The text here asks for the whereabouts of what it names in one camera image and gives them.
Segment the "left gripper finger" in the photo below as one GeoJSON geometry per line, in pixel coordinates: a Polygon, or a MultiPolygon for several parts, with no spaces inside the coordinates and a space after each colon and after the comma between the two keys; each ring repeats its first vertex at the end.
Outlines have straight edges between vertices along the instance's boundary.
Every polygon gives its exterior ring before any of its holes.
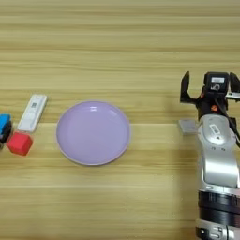
{"type": "Polygon", "coordinates": [[[3,132],[0,134],[0,144],[4,144],[8,140],[8,137],[11,134],[11,130],[12,130],[12,123],[8,122],[3,129],[3,132]]]}

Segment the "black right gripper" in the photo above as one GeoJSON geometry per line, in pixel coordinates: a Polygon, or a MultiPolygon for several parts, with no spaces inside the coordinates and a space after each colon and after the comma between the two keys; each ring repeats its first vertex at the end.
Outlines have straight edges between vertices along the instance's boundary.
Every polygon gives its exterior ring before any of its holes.
{"type": "Polygon", "coordinates": [[[189,72],[187,71],[181,81],[180,101],[193,104],[198,111],[198,119],[207,114],[227,116],[228,100],[240,101],[240,80],[233,72],[230,73],[231,91],[213,92],[204,86],[200,95],[193,98],[188,94],[189,72]]]}

